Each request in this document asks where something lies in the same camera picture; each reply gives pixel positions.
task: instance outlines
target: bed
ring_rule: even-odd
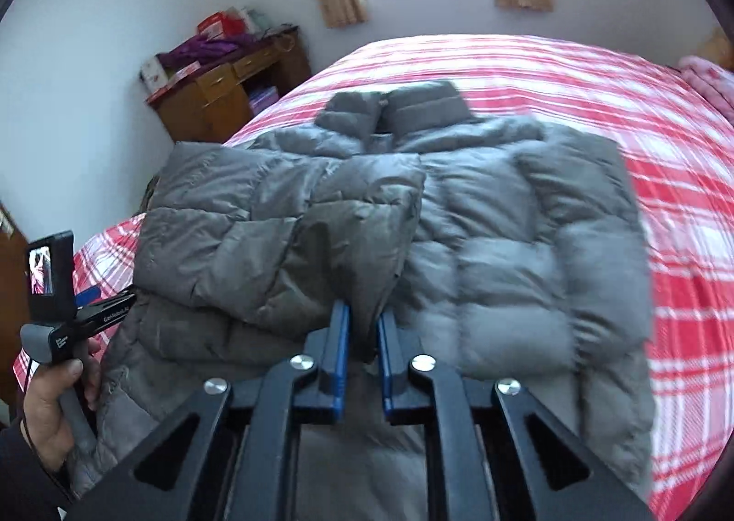
[[[227,142],[314,118],[339,90],[447,78],[480,114],[531,113],[619,143],[634,180],[654,280],[648,347],[658,407],[654,485],[661,521],[687,507],[734,428],[734,129],[677,71],[641,57],[544,38],[436,36],[356,50]],[[77,291],[131,283],[141,214],[76,254]],[[104,344],[114,329],[102,336]],[[16,360],[23,382],[27,357]]]

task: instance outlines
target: black cable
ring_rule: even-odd
[[[26,368],[26,380],[23,383],[23,417],[21,417],[21,423],[23,424],[23,429],[26,431],[26,437],[28,439],[28,445],[30,446],[31,450],[33,451],[33,454],[35,455],[36,459],[38,459],[38,462],[43,469],[43,472],[48,476],[48,478],[53,482],[54,486],[64,494],[64,498],[69,501],[69,504],[73,504],[76,502],[76,498],[69,492],[66,487],[59,482],[59,480],[54,476],[53,473],[49,472],[43,465],[43,462],[41,461],[41,457],[38,455],[38,449],[36,448],[36,445],[33,444],[33,439],[31,438],[31,433],[28,431],[28,420],[26,419],[26,407],[25,407],[25,400],[26,395],[28,394],[28,382],[30,382],[31,379],[31,368],[33,366],[33,360],[29,357],[28,358],[28,367]]]

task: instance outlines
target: human hand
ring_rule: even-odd
[[[97,353],[101,349],[99,342],[89,340],[89,353]],[[54,367],[41,366],[36,370],[28,386],[23,400],[23,412],[28,425],[26,434],[25,424],[21,424],[21,433],[28,445],[35,446],[38,457],[47,470],[57,472],[64,465],[66,456],[74,447],[74,436],[71,427],[61,414],[59,397],[61,393],[74,386],[84,372],[84,397],[89,408],[97,409],[101,372],[99,363],[93,358],[87,358],[87,367],[78,359]]]

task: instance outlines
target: fingernail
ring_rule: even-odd
[[[84,364],[82,363],[82,360],[80,359],[71,359],[66,364],[66,369],[68,373],[70,373],[72,376],[79,376],[82,374],[82,371],[84,370]]]

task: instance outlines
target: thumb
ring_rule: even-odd
[[[84,365],[80,359],[70,359],[61,365],[46,368],[39,378],[34,378],[31,389],[36,396],[47,403],[54,403],[66,389],[82,377]]]

